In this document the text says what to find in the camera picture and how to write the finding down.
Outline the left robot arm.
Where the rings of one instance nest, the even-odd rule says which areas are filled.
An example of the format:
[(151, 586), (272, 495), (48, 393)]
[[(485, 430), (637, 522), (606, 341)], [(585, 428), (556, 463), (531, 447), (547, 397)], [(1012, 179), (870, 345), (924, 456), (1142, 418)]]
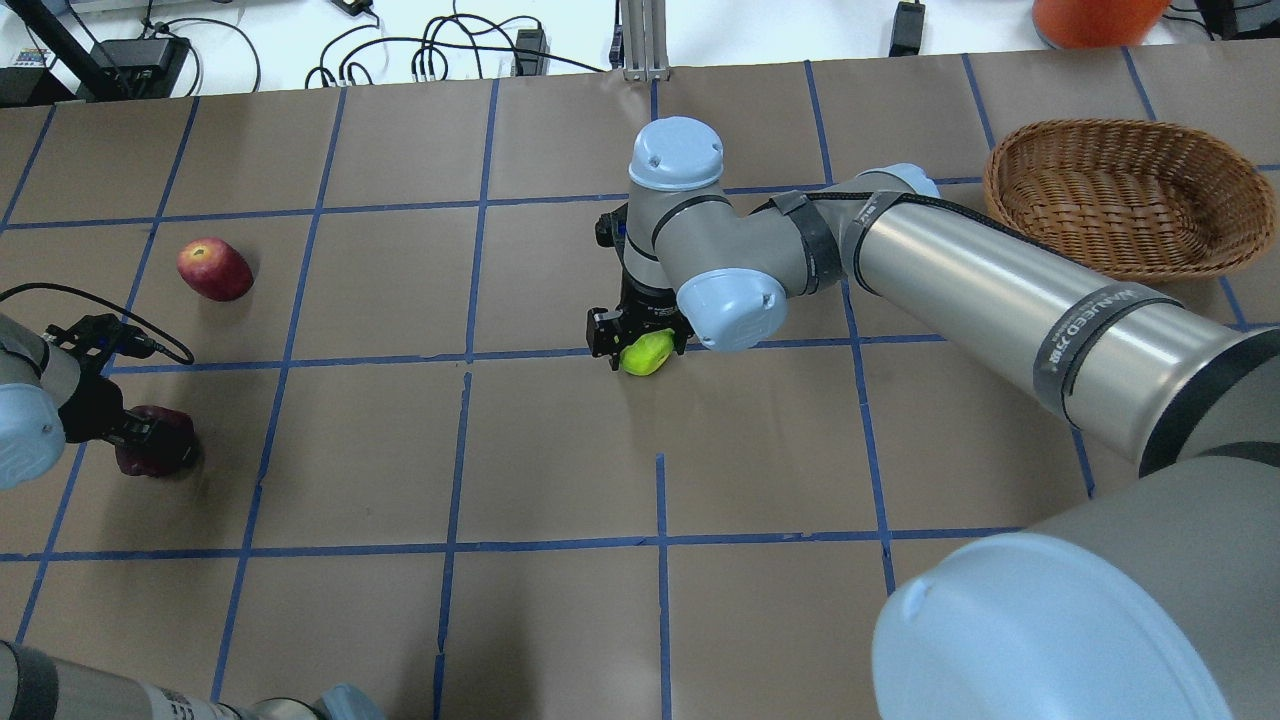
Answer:
[(69, 443), (102, 439), (151, 450), (159, 419), (124, 406), (102, 370), (115, 354), (147, 357), (157, 343), (111, 314), (37, 333), (1, 319), (1, 486), (12, 489), (51, 470)]

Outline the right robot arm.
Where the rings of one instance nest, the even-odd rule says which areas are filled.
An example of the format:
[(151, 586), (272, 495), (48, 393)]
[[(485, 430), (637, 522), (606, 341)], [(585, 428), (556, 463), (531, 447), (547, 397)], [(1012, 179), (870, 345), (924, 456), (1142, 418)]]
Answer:
[(973, 541), (879, 614), (883, 719), (1275, 719), (1277, 332), (1243, 333), (968, 208), (919, 167), (739, 215), (721, 137), (644, 126), (598, 243), (623, 273), (588, 347), (620, 364), (671, 328), (735, 352), (787, 301), (849, 279), (1138, 466), (1115, 495)]

